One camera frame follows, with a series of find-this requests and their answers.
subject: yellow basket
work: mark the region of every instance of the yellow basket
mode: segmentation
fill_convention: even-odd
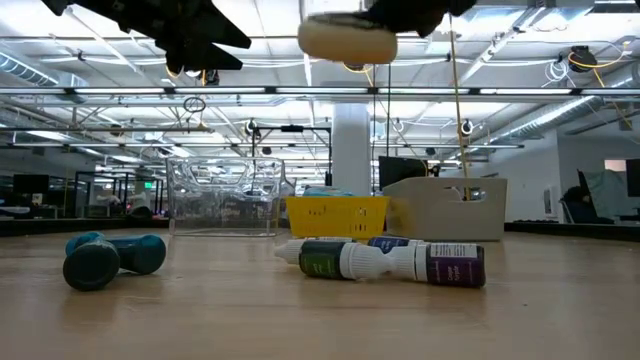
[[[291,232],[296,237],[340,236],[370,239],[382,234],[389,197],[288,197]]]

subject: green label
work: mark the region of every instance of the green label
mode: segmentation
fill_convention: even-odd
[[[300,270],[307,276],[321,277],[326,279],[342,280],[340,269],[336,266],[335,255],[331,254],[301,254]]]

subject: wooden table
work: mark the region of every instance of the wooden table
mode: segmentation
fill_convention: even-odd
[[[283,239],[182,238],[157,275],[79,293],[69,237],[0,239],[3,360],[640,359],[640,244],[507,235],[469,290],[309,279],[273,257]]]

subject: desk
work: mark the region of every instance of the desk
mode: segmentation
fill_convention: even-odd
[[[483,290],[305,278],[284,239],[181,238],[79,293],[69,234],[0,241],[5,359],[638,359],[640,244],[507,234]]]

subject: clear plastic container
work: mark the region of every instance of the clear plastic container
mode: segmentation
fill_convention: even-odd
[[[169,158],[171,235],[275,236],[284,163],[272,158]]]

